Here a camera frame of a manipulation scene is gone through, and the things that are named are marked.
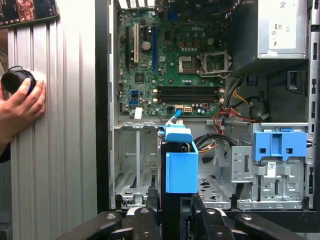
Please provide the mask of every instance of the dell logo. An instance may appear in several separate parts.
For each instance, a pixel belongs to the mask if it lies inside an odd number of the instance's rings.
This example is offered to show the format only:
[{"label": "dell logo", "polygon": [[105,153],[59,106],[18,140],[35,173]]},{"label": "dell logo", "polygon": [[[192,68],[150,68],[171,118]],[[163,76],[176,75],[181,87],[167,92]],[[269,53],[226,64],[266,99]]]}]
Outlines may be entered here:
[{"label": "dell logo", "polygon": [[203,27],[202,26],[192,26],[191,27],[191,30],[192,31],[203,31]]}]

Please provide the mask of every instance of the hand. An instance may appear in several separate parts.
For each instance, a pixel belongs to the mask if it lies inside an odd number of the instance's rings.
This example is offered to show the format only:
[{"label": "hand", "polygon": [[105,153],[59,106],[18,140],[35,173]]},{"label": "hand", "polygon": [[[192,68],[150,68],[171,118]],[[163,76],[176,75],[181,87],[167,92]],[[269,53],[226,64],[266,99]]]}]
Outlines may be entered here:
[{"label": "hand", "polygon": [[12,138],[41,117],[46,110],[46,85],[38,81],[27,96],[31,81],[25,79],[8,100],[0,84],[0,144],[11,142]]}]

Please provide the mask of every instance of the green circuit board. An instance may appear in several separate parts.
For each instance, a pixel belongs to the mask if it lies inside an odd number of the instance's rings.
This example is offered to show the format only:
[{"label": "green circuit board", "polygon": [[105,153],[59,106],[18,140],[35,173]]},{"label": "green circuit board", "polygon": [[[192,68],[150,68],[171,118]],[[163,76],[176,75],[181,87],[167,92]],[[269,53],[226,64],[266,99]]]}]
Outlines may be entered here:
[{"label": "green circuit board", "polygon": [[[178,19],[169,20],[166,14],[158,16],[154,11],[121,12],[120,114],[133,116],[139,107],[143,109],[143,116],[170,116],[177,109],[183,110],[182,116],[213,116],[221,107],[225,83],[221,77],[199,76],[198,56],[224,51],[223,31],[222,19],[218,16],[179,15]],[[223,55],[211,57],[207,59],[208,71],[224,68]],[[159,97],[159,87],[162,91],[185,87],[184,97],[163,100]],[[201,94],[195,93],[193,101],[191,95],[189,99],[186,94],[200,90],[205,90],[209,99],[203,97],[202,100]]]}]

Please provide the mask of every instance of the screen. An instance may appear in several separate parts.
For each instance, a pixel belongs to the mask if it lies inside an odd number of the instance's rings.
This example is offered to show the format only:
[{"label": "screen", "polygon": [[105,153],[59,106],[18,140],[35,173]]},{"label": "screen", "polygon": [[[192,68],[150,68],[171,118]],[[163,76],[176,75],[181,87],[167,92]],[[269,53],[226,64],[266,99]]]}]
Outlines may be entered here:
[{"label": "screen", "polygon": [[55,0],[0,0],[0,27],[57,15]]}]

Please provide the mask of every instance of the ram slot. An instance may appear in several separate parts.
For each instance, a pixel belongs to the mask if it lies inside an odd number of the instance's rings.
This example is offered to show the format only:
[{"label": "ram slot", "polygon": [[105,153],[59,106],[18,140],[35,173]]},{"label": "ram slot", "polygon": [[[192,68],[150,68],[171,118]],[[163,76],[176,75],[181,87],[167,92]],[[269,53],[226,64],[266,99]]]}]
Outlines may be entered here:
[{"label": "ram slot", "polygon": [[133,32],[134,32],[133,62],[135,64],[139,63],[139,30],[140,30],[139,23],[135,23],[133,25]]},{"label": "ram slot", "polygon": [[157,51],[157,27],[151,27],[152,32],[152,66],[154,73],[157,73],[157,59],[158,59],[158,51]]},{"label": "ram slot", "polygon": [[158,100],[164,103],[217,103],[222,96],[214,86],[159,86],[157,90]]},{"label": "ram slot", "polygon": [[129,69],[130,64],[130,28],[125,27],[125,66]]}]

